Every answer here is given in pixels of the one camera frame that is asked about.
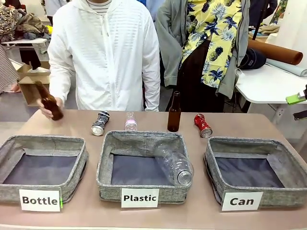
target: white jacket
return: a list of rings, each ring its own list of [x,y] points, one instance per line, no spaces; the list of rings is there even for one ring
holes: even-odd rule
[[[55,14],[50,58],[50,93],[67,98],[76,75],[79,109],[158,111],[159,44],[148,10],[136,0],[112,0],[99,16],[86,0],[74,0]]]
[[[53,16],[66,3],[66,0],[45,0],[47,16]]]

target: hand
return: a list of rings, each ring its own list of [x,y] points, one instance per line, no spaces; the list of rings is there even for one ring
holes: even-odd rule
[[[64,107],[62,99],[60,99],[59,97],[56,97],[55,99],[57,101],[57,106],[62,109]],[[52,112],[50,110],[45,109],[44,105],[41,102],[41,99],[37,100],[37,104],[43,115],[45,115],[47,118],[53,118]]]

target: checkered fabric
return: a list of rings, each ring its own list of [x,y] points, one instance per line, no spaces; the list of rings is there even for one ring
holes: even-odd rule
[[[0,45],[0,92],[18,78],[19,75],[6,55],[4,47]]]

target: brown bottle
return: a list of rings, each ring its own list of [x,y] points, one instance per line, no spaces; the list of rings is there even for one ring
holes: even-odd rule
[[[167,130],[171,132],[177,132],[179,130],[180,124],[180,93],[178,91],[174,92],[172,106],[168,111],[168,123]]]
[[[35,86],[37,90],[39,91],[42,104],[44,105],[45,109],[50,110],[52,112],[53,118],[52,120],[57,121],[63,118],[63,112],[61,109],[57,106],[57,101],[52,96],[48,89],[42,84],[41,81],[36,81]]]

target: gray jacket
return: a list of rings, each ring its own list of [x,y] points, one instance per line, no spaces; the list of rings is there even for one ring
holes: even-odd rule
[[[165,85],[176,85],[182,47],[186,41],[186,15],[188,0],[166,0],[159,8],[156,29],[162,61],[165,67]],[[231,99],[236,85],[236,68],[240,65],[248,46],[248,24],[250,0],[241,0],[242,20],[236,34],[236,47],[229,67],[217,92]]]

